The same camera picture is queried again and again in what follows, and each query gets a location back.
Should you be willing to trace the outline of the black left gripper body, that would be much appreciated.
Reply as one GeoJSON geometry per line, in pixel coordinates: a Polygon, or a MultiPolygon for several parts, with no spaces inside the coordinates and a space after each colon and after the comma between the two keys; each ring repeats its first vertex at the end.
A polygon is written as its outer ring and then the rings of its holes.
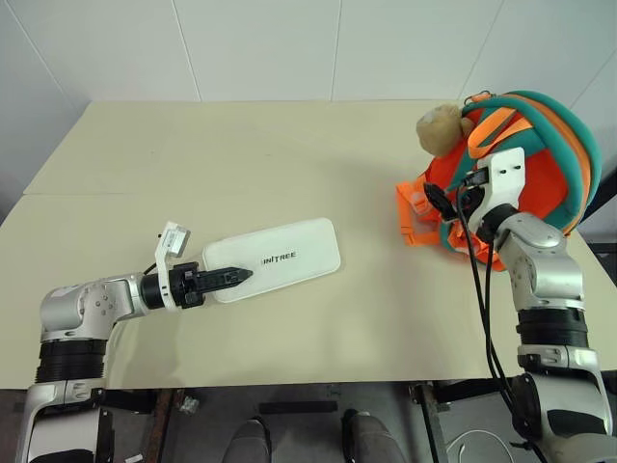
{"type": "Polygon", "coordinates": [[[204,304],[204,296],[197,289],[199,264],[196,261],[177,264],[169,272],[171,294],[181,309],[190,309],[204,304]]]}

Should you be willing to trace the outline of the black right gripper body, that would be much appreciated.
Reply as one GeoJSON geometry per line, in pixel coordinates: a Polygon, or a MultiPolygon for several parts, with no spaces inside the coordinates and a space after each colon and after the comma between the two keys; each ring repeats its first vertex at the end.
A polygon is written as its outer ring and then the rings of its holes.
{"type": "Polygon", "coordinates": [[[455,207],[459,221],[468,223],[472,213],[481,205],[482,201],[482,188],[459,186],[455,193],[455,207]]]}

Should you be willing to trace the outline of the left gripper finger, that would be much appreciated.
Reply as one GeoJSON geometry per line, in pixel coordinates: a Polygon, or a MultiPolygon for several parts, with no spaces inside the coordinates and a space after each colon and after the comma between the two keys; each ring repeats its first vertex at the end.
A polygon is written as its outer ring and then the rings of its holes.
{"type": "Polygon", "coordinates": [[[254,272],[240,267],[226,267],[197,273],[197,291],[214,292],[239,286],[253,276],[254,272]]]}

